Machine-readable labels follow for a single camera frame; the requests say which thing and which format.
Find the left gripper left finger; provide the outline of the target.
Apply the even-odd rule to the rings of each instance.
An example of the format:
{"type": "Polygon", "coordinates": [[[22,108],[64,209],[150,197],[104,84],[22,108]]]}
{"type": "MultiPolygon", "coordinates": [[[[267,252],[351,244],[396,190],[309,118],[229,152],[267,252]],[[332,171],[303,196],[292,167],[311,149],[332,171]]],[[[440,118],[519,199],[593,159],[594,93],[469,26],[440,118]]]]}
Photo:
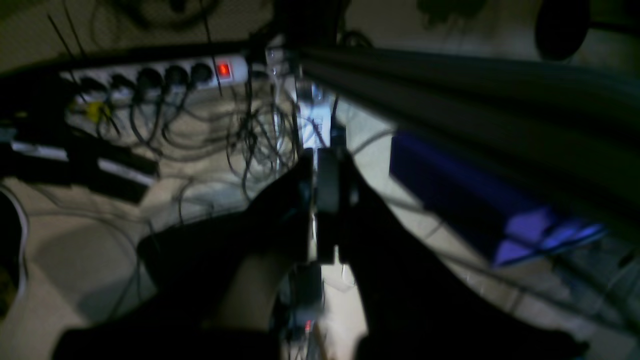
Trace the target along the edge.
{"type": "Polygon", "coordinates": [[[280,360],[269,331],[284,278],[309,259],[314,154],[245,210],[167,228],[156,245],[169,280],[122,316],[67,330],[55,360],[280,360]]]}

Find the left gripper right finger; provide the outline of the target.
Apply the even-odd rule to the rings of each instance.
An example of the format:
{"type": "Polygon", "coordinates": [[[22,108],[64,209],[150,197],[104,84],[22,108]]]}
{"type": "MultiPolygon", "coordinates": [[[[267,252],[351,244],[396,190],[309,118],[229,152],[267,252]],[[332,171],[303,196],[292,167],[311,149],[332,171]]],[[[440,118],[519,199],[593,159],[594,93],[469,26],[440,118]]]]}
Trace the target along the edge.
{"type": "Polygon", "coordinates": [[[391,212],[347,153],[317,152],[318,259],[350,267],[367,332],[356,360],[578,360],[588,343],[510,316],[391,212]]]}

